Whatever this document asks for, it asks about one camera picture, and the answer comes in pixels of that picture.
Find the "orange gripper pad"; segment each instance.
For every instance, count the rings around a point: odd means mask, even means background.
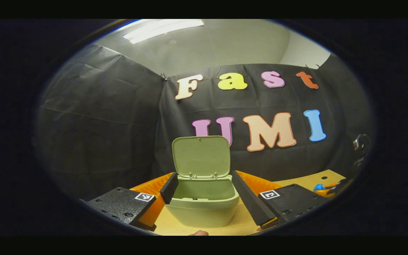
[[[237,170],[236,173],[238,173],[238,175],[243,179],[248,187],[250,187],[251,191],[256,194],[256,196],[258,196],[261,192],[276,190],[282,187],[279,184],[267,181],[266,179],[262,179],[248,173],[240,172]]]
[[[335,182],[335,183],[332,183],[332,184],[324,185],[324,188],[329,189],[329,188],[336,187],[336,186],[338,186],[339,182],[340,182],[340,181]]]
[[[143,184],[140,184],[136,187],[131,188],[130,190],[136,192],[142,192],[146,194],[155,195],[156,200],[152,203],[152,205],[146,210],[146,212],[140,217],[138,220],[139,223],[144,224],[148,227],[153,227],[155,221],[157,220],[160,212],[162,211],[163,207],[165,206],[165,201],[160,194],[160,190],[163,188],[165,183],[169,180],[169,178],[173,175],[169,173],[164,176],[160,176]]]
[[[317,190],[317,191],[314,191],[314,192],[317,193],[317,194],[319,194],[319,195],[321,195],[321,196],[323,196],[323,197],[333,197],[333,196],[335,195],[335,193],[327,194],[329,191],[330,191],[330,189],[327,189],[327,190]]]

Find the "wooden table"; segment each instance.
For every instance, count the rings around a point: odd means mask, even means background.
[[[274,182],[282,186],[299,184],[300,186],[313,191],[317,184],[328,185],[336,183],[342,179],[345,179],[345,177],[333,172],[332,170],[325,170],[309,176]],[[157,225],[157,228],[155,229],[154,233],[163,236],[188,236],[198,230],[207,231],[210,236],[246,236],[262,231],[260,227],[254,223],[250,213],[243,204],[242,199],[240,199],[240,202],[236,207],[234,217],[230,224],[224,227],[199,229],[184,226],[177,221],[174,216],[172,216],[166,207],[163,207],[163,210],[155,224]]]

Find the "black backdrop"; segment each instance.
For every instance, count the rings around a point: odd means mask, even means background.
[[[90,200],[149,180],[162,84],[153,71],[97,45],[52,77],[34,142],[64,192]]]
[[[64,49],[109,22],[0,21],[0,236],[114,233],[52,185],[28,139],[29,110],[46,79],[39,71],[56,68],[52,60]],[[408,20],[283,22],[356,67],[376,103],[381,132],[353,196],[275,234],[408,235]]]
[[[276,71],[285,81],[283,87],[267,87],[261,74]],[[313,77],[318,89],[307,87],[296,74],[305,71]],[[220,76],[238,73],[248,84],[245,89],[218,88]],[[176,100],[177,80],[202,74],[191,97]],[[327,137],[310,141],[311,127],[303,115],[307,110],[319,110],[322,128]],[[290,129],[296,144],[250,152],[250,129],[243,122],[245,116],[259,115],[270,126],[277,113],[290,113]],[[233,117],[231,169],[279,181],[306,176],[324,170],[333,157],[335,147],[345,136],[345,116],[332,86],[319,70],[279,64],[240,64],[209,67],[193,73],[169,77],[160,98],[160,119],[155,134],[154,176],[174,171],[171,143],[177,137],[195,136],[193,121],[207,119],[209,135],[221,135],[220,117]]]

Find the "box lid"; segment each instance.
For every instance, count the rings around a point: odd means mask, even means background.
[[[230,172],[230,147],[222,136],[179,137],[172,150],[175,169],[182,177],[216,178]]]

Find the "ceiling light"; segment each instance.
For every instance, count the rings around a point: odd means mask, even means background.
[[[161,34],[199,26],[204,26],[203,21],[200,19],[163,19],[136,29],[126,34],[124,38],[136,44]]]
[[[129,28],[129,27],[133,27],[133,26],[136,26],[136,25],[138,25],[138,24],[141,24],[141,23],[143,23],[143,22],[145,22],[145,21],[150,21],[150,19],[139,19],[139,20],[137,20],[137,21],[133,21],[133,22],[131,22],[131,23],[129,23],[129,24],[127,24],[127,25],[121,27],[121,28],[116,29],[114,32],[122,31],[122,30],[124,30],[124,29]]]

